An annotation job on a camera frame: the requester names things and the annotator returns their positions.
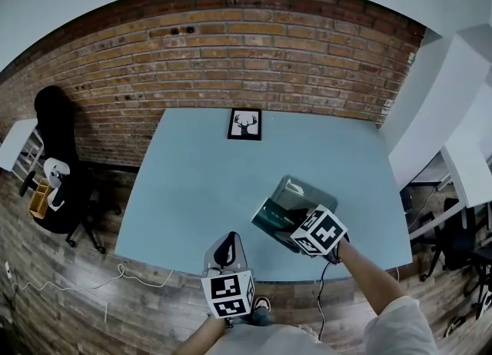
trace chair armrest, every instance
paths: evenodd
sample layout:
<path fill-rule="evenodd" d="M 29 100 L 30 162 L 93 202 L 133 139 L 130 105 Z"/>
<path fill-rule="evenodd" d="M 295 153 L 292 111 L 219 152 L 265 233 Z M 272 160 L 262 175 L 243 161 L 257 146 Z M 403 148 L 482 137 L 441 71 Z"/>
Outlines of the chair armrest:
<path fill-rule="evenodd" d="M 18 194 L 21 197 L 24 197 L 24 194 L 28 190 L 28 188 L 32 188 L 33 190 L 35 190 L 38 187 L 38 185 L 34 182 L 34 180 L 32 180 L 32 179 L 34 179 L 34 176 L 35 175 L 36 175 L 36 172 L 31 171 L 25 177 L 24 182 L 22 183 L 22 186 L 21 186 L 21 188 L 19 189 L 19 192 L 18 192 Z"/>

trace power outlet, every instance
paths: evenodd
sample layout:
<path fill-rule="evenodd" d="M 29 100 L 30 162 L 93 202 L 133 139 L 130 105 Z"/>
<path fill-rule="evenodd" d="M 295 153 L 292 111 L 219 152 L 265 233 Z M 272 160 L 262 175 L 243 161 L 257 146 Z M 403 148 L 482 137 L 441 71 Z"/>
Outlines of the power outlet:
<path fill-rule="evenodd" d="M 8 262 L 5 262 L 5 270 L 7 271 L 8 279 L 12 280 L 12 273 L 10 273 L 10 266 L 8 265 Z"/>

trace framed picture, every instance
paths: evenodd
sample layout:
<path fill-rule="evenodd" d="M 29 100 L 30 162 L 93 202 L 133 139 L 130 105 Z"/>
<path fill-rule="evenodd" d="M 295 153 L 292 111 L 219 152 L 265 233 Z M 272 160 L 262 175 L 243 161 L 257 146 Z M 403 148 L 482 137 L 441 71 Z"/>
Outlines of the framed picture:
<path fill-rule="evenodd" d="M 232 109 L 228 139 L 261 141 L 261 109 Z"/>

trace person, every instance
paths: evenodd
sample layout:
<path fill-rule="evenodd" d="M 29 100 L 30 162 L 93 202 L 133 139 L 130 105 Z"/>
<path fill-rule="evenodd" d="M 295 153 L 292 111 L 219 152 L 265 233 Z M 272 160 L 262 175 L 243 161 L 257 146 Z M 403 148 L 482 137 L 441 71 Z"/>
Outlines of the person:
<path fill-rule="evenodd" d="M 338 257 L 351 273 L 377 317 L 365 328 L 367 355 L 436 355 L 429 324 L 418 301 L 407 296 L 387 272 L 366 259 L 345 239 Z M 258 298 L 251 324 L 226 330 L 223 319 L 210 316 L 174 355 L 335 355 L 306 331 L 274 323 L 268 299 Z"/>

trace human arm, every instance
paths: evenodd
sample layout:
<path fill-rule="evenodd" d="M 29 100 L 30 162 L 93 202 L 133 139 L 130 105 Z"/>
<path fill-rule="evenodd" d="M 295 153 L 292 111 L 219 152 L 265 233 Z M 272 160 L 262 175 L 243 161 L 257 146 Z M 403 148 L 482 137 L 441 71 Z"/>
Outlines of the human arm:
<path fill-rule="evenodd" d="M 367 355 L 437 355 L 429 323 L 418 301 L 343 239 L 338 256 L 378 315 L 364 331 Z"/>
<path fill-rule="evenodd" d="M 173 355 L 204 355 L 226 329 L 225 320 L 210 316 L 174 353 Z"/>
<path fill-rule="evenodd" d="M 393 300 L 405 296 L 403 288 L 392 276 L 360 254 L 343 238 L 338 248 L 338 256 L 376 315 L 380 315 Z"/>

